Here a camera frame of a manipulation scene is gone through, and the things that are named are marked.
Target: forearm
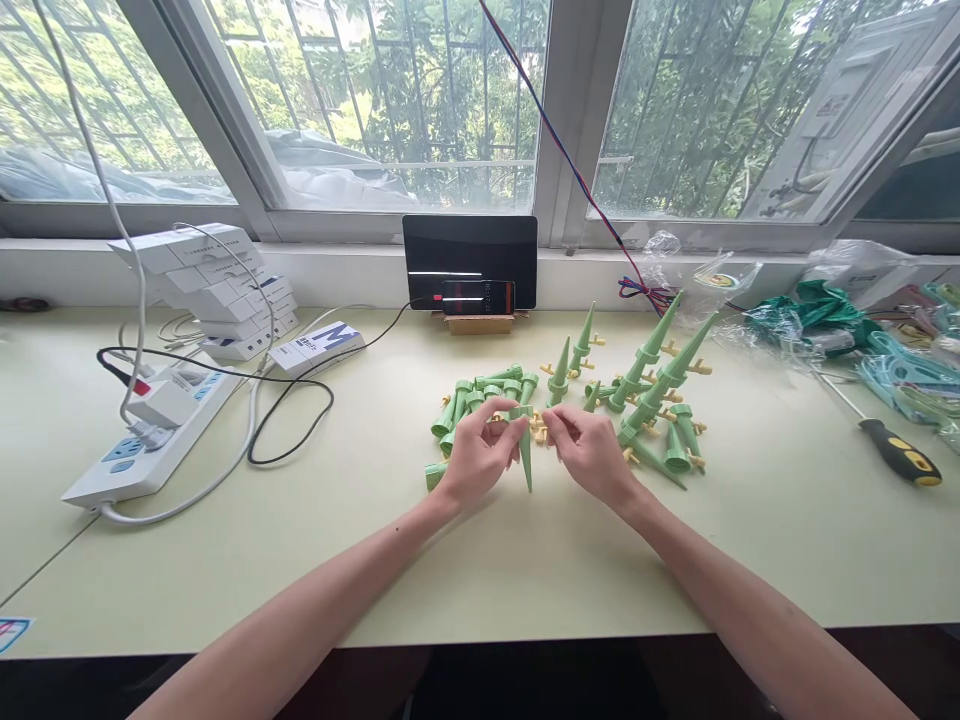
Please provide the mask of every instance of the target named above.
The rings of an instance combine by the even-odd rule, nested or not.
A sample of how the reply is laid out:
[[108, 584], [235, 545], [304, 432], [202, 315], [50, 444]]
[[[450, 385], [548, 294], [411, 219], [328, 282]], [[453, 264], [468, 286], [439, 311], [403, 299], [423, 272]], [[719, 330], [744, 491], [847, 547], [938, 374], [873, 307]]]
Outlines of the forearm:
[[431, 495], [315, 568], [193, 658], [134, 717], [272, 718], [457, 512]]
[[634, 496], [614, 510], [663, 559], [740, 666], [784, 717], [914, 717], [800, 608], [656, 500]]

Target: window sill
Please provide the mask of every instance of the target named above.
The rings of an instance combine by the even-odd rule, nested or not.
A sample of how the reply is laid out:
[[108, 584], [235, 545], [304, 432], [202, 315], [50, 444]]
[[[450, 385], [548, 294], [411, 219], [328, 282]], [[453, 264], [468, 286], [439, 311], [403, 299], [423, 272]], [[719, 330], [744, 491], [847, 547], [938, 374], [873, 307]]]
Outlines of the window sill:
[[[409, 297], [403, 248], [396, 245], [259, 246], [267, 267], [290, 278], [304, 307], [369, 303], [400, 307]], [[669, 283], [702, 264], [707, 255], [684, 255], [671, 262]], [[623, 300], [617, 281], [629, 271], [619, 250], [538, 252], [537, 307], [581, 310], [597, 301], [598, 310], [649, 310], [642, 297]], [[800, 276], [804, 255], [737, 255], [737, 263], [764, 267], [743, 304], [789, 291]], [[645, 264], [637, 259], [641, 272]], [[960, 280], [958, 260], [924, 256], [917, 282]], [[0, 288], [5, 297], [41, 297], [61, 306], [125, 306], [136, 297], [136, 283], [102, 240], [0, 240]]]

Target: window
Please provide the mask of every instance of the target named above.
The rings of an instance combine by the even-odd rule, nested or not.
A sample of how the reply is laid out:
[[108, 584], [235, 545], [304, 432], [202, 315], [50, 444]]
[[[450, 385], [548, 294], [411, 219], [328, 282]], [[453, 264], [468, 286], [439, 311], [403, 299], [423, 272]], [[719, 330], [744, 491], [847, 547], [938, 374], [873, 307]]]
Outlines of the window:
[[[613, 244], [477, 0], [43, 2], [132, 231], [390, 243], [405, 213], [504, 213]], [[960, 0], [487, 4], [628, 239], [951, 249]], [[49, 56], [0, 0], [0, 226], [111, 237]]]
[[[303, 209], [529, 213], [539, 118], [474, 0], [205, 0]], [[539, 89], [549, 0], [500, 5]]]
[[[118, 202], [233, 204], [115, 2], [47, 0]], [[103, 202], [30, 0], [0, 2], [0, 197]]]

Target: stack of white boxes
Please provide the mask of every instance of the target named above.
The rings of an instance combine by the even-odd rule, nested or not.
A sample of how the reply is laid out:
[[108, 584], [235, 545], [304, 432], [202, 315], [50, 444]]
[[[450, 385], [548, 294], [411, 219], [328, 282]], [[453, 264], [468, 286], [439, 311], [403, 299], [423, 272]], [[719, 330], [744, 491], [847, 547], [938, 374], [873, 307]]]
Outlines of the stack of white boxes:
[[[249, 360], [266, 350], [272, 333], [281, 337], [298, 324], [290, 281], [264, 268], [263, 257], [242, 228], [221, 223], [200, 225], [243, 261], [256, 277], [260, 290], [243, 265], [224, 247], [192, 228], [133, 238], [148, 286], [173, 308], [189, 310], [208, 337], [200, 347], [218, 360]], [[110, 247], [128, 265], [133, 257], [126, 242]]]

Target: box with m logo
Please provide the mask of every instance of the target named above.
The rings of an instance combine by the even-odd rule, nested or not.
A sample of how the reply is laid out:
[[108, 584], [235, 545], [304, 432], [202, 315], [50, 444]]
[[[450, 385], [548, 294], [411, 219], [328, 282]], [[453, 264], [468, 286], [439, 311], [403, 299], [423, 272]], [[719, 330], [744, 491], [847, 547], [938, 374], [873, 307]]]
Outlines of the box with m logo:
[[288, 377], [309, 377], [350, 357], [353, 353], [348, 351], [362, 345], [363, 336], [359, 330], [336, 322], [273, 348], [270, 356]]

